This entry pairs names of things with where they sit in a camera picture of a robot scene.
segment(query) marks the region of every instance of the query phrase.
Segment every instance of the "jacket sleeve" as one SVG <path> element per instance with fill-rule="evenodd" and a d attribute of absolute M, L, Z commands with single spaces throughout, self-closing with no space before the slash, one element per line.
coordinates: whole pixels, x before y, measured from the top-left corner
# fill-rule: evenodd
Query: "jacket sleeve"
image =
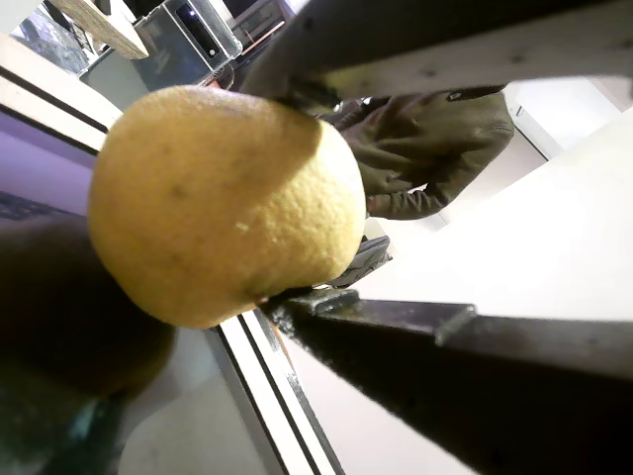
<path fill-rule="evenodd" d="M 481 131 L 474 147 L 439 169 L 424 190 L 374 195 L 368 199 L 370 216 L 390 220 L 418 220 L 434 215 L 453 201 L 507 147 L 511 126 Z"/>
<path fill-rule="evenodd" d="M 362 122 L 365 120 L 367 116 L 369 116 L 372 112 L 379 109 L 389 102 L 389 98 L 382 99 L 374 99 L 372 98 L 369 101 L 369 104 L 362 103 L 358 109 L 350 112 L 345 117 L 343 117 L 340 121 L 338 121 L 334 126 L 339 132 L 343 132 L 349 129 L 352 126 Z"/>

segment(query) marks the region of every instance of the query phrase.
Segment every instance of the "metal bar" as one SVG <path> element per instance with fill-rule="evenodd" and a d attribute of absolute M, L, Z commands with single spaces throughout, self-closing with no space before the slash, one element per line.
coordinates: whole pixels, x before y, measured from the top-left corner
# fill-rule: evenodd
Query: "metal bar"
<path fill-rule="evenodd" d="M 253 66 L 242 92 L 339 99 L 574 74 L 629 74 L 633 2 L 319 0 Z"/>
<path fill-rule="evenodd" d="M 424 303 L 389 303 L 398 309 L 391 314 L 388 303 L 361 304 L 311 313 L 273 299 L 262 310 L 359 391 L 482 473 L 633 470 L 623 435 L 633 424 L 633 381 L 623 379 L 633 365 L 633 324 L 474 317 L 469 306 Z"/>

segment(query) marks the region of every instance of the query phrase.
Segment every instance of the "olive green jacket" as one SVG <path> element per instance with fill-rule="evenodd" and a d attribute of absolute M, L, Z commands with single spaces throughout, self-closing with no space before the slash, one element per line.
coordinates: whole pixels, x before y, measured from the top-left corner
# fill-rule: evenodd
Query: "olive green jacket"
<path fill-rule="evenodd" d="M 463 97 L 372 100 L 336 124 L 358 160 L 371 216 L 437 213 L 507 146 L 514 126 L 502 94 Z"/>

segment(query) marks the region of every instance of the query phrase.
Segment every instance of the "yellow citrus fruit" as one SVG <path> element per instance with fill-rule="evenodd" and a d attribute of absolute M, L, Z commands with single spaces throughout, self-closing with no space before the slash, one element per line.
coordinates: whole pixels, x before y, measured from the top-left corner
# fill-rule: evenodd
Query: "yellow citrus fruit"
<path fill-rule="evenodd" d="M 333 127 L 272 101 L 174 87 L 108 133 L 88 223 L 137 305 L 205 328 L 340 275 L 364 219 L 356 161 Z"/>

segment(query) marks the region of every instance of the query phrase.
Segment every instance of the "black stripe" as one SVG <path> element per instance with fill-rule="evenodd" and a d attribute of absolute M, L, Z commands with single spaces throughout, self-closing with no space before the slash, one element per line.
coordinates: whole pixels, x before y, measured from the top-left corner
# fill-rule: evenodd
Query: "black stripe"
<path fill-rule="evenodd" d="M 5 106 L 4 104 L 0 104 L 0 112 L 5 113 L 7 116 L 11 116 L 15 119 L 18 119 L 19 121 L 22 121 L 25 124 L 28 124 L 29 126 L 34 127 L 35 129 L 38 129 L 39 131 L 42 131 L 46 134 L 49 134 L 52 137 L 55 137 L 56 139 L 61 140 L 62 142 L 66 142 L 69 145 L 79 148 L 80 150 L 83 150 L 86 153 L 90 153 L 91 155 L 95 155 L 95 156 L 97 156 L 97 154 L 99 153 L 99 150 L 96 150 L 93 147 L 88 146 L 85 143 L 80 142 L 72 137 L 65 136 L 64 134 L 57 131 L 56 129 L 53 129 L 49 126 L 45 126 L 44 124 L 34 119 L 31 119 L 29 116 L 25 116 L 24 114 L 21 114 L 18 111 L 14 111 L 13 109 Z"/>
<path fill-rule="evenodd" d="M 284 399 L 283 395 L 281 394 L 281 391 L 279 391 L 279 387 L 277 386 L 277 382 L 275 381 L 275 378 L 271 374 L 270 369 L 268 368 L 268 365 L 266 364 L 266 360 L 264 359 L 263 355 L 261 354 L 261 351 L 259 350 L 259 346 L 257 346 L 257 343 L 255 342 L 255 338 L 253 338 L 253 335 L 251 334 L 250 330 L 248 329 L 248 325 L 246 324 L 246 320 L 244 319 L 244 317 L 242 315 L 237 317 L 237 319 L 239 320 L 239 323 L 241 324 L 244 332 L 246 333 L 246 337 L 248 338 L 248 341 L 250 342 L 250 345 L 253 347 L 255 355 L 257 356 L 257 360 L 259 361 L 260 366 L 264 370 L 264 374 L 266 375 L 266 379 L 268 380 L 268 384 L 270 384 L 270 387 L 272 388 L 273 392 L 275 393 L 275 397 L 279 401 L 279 406 L 281 407 L 282 411 L 284 412 L 284 415 L 286 416 L 286 419 L 288 420 L 288 424 L 290 425 L 290 428 L 293 430 L 293 433 L 295 434 L 295 437 L 297 438 L 297 442 L 299 443 L 299 446 L 301 447 L 301 450 L 303 451 L 304 456 L 306 457 L 306 460 L 308 460 L 308 464 L 310 465 L 310 468 L 313 469 L 313 472 L 316 475 L 320 475 L 320 470 L 318 470 L 317 463 L 315 462 L 315 459 L 313 458 L 313 455 L 310 452 L 310 449 L 308 448 L 308 445 L 306 444 L 306 441 L 304 440 L 304 437 L 301 434 L 301 431 L 297 427 L 297 423 L 295 423 L 295 418 L 293 418 L 293 415 L 290 412 L 290 409 L 288 408 L 288 405 L 286 404 L 286 400 Z"/>
<path fill-rule="evenodd" d="M 550 159 L 549 159 L 547 156 L 545 156 L 545 153 L 543 153 L 543 152 L 540 150 L 540 148 L 539 148 L 538 146 L 536 146 L 536 145 L 534 144 L 534 142 L 533 142 L 533 141 L 531 141 L 531 140 L 529 139 L 529 137 L 528 137 L 526 134 L 524 134 L 524 133 L 523 133 L 523 131 L 522 131 L 519 127 L 514 126 L 514 128 L 515 128 L 515 129 L 517 129 L 517 130 L 518 130 L 518 132 L 519 132 L 519 133 L 523 136 L 523 138 L 524 138 L 524 139 L 525 139 L 525 140 L 526 140 L 526 141 L 527 141 L 530 145 L 532 145 L 532 146 L 534 147 L 534 149 L 538 152 L 538 154 L 539 154 L 539 155 L 541 155 L 541 156 L 543 157 L 543 159 L 544 159 L 545 161 L 550 161 Z"/>
<path fill-rule="evenodd" d="M 103 134 L 107 134 L 108 133 L 108 128 L 106 126 L 104 126 L 103 124 L 100 124 L 99 122 L 97 122 L 93 118 L 91 118 L 90 116 L 87 116 L 83 112 L 78 111 L 74 107 L 72 107 L 72 106 L 66 104 L 65 102 L 57 99 L 52 94 L 48 94 L 46 91 L 40 89 L 35 84 L 30 83 L 29 81 L 27 81 L 26 79 L 20 77 L 19 75 L 11 72 L 9 69 L 6 69 L 6 68 L 0 66 L 0 76 L 4 77 L 5 79 L 7 79 L 7 80 L 9 80 L 11 82 L 13 82 L 14 84 L 20 86 L 21 88 L 31 92 L 32 94 L 35 94 L 36 96 L 40 97 L 41 99 L 44 99 L 48 103 L 50 103 L 53 106 L 55 106 L 57 109 L 61 109 L 62 111 L 70 114 L 72 117 L 74 117 L 76 119 L 79 119 L 81 122 L 84 122 L 85 124 L 88 124 L 90 127 L 93 127 L 95 129 L 97 129 L 99 132 L 102 132 Z"/>
<path fill-rule="evenodd" d="M 230 360 L 230 363 L 233 365 L 233 368 L 235 369 L 235 373 L 237 374 L 237 378 L 239 378 L 239 381 L 241 382 L 241 386 L 242 388 L 244 388 L 244 392 L 246 393 L 246 396 L 248 397 L 248 401 L 250 401 L 250 405 L 253 408 L 255 416 L 257 417 L 257 419 L 259 419 L 259 423 L 261 424 L 261 427 L 264 430 L 264 434 L 266 435 L 266 437 L 268 438 L 268 441 L 270 442 L 270 446 L 272 447 L 273 452 L 275 453 L 275 456 L 277 457 L 277 460 L 279 461 L 279 466 L 281 467 L 285 475 L 290 475 L 290 472 L 288 471 L 288 467 L 286 467 L 286 464 L 284 463 L 284 459 L 282 458 L 281 453 L 279 452 L 277 443 L 275 443 L 275 439 L 270 433 L 270 430 L 268 429 L 268 426 L 266 425 L 266 422 L 264 421 L 264 418 L 261 415 L 259 408 L 257 407 L 257 403 L 255 402 L 255 398 L 253 397 L 253 393 L 250 391 L 250 387 L 248 386 L 248 382 L 246 381 L 246 378 L 244 377 L 244 373 L 242 373 L 239 367 L 239 363 L 237 363 L 237 359 L 235 358 L 235 355 L 233 354 L 233 351 L 230 348 L 230 345 L 228 344 L 228 340 L 226 339 L 225 332 L 222 330 L 222 327 L 220 325 L 218 325 L 215 328 L 215 330 L 218 332 L 218 336 L 220 337 L 220 340 L 225 346 L 228 359 Z"/>

